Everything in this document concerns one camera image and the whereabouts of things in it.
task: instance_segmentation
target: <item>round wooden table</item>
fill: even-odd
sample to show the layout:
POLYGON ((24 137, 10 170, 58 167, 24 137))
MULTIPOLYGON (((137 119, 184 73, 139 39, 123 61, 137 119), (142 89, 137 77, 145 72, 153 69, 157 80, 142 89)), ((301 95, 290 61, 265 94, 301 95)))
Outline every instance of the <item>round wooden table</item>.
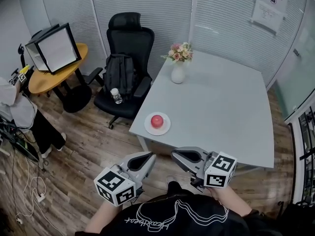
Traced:
POLYGON ((92 97, 92 90, 86 85, 85 80, 78 69, 88 54, 88 46, 83 43, 76 43, 76 46, 79 50, 81 60, 68 65, 56 74, 40 72, 36 69, 29 82, 29 90, 31 93, 40 94, 53 90, 62 101, 64 110, 69 113, 75 113, 83 109, 92 97), (81 85, 71 89, 65 80, 73 73, 76 74, 81 85), (58 85, 60 84, 66 89, 66 95, 63 95, 58 89, 58 85))

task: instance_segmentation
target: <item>chair seat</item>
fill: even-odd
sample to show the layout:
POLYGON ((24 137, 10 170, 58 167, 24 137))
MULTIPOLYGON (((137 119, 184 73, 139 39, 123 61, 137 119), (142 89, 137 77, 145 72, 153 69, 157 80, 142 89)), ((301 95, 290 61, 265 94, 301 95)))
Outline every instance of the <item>chair seat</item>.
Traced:
POLYGON ((103 89, 98 92, 94 104, 104 112, 127 119, 135 118, 140 108, 134 100, 127 100, 121 104, 116 104, 110 94, 105 94, 103 89))

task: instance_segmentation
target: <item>chair armrest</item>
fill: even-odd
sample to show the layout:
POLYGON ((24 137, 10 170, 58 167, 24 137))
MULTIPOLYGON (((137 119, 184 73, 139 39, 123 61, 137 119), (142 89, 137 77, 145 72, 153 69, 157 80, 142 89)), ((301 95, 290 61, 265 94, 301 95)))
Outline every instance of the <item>chair armrest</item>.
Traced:
POLYGON ((101 71, 103 70, 102 67, 98 67, 96 68, 92 73, 90 73, 90 75, 88 77, 85 78, 85 83, 86 84, 91 84, 93 82, 93 80, 97 80, 97 82, 100 83, 100 77, 99 77, 99 74, 101 73, 101 71))
POLYGON ((152 79, 150 77, 144 77, 133 94, 135 98, 143 97, 150 89, 152 79))

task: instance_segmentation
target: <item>light box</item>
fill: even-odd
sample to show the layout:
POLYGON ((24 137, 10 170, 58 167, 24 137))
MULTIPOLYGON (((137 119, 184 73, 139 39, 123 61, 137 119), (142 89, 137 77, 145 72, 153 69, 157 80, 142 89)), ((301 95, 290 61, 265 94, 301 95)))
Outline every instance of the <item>light box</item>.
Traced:
POLYGON ((39 71, 54 74, 81 59, 69 24, 53 26, 43 31, 25 45, 39 71))

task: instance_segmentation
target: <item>white vase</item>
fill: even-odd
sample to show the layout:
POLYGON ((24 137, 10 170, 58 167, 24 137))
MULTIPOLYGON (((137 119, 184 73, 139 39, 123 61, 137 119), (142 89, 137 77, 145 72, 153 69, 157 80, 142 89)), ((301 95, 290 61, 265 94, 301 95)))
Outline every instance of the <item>white vase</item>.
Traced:
POLYGON ((171 75, 172 82, 180 84, 185 79, 185 65, 182 61, 177 61, 174 64, 174 68, 171 75))

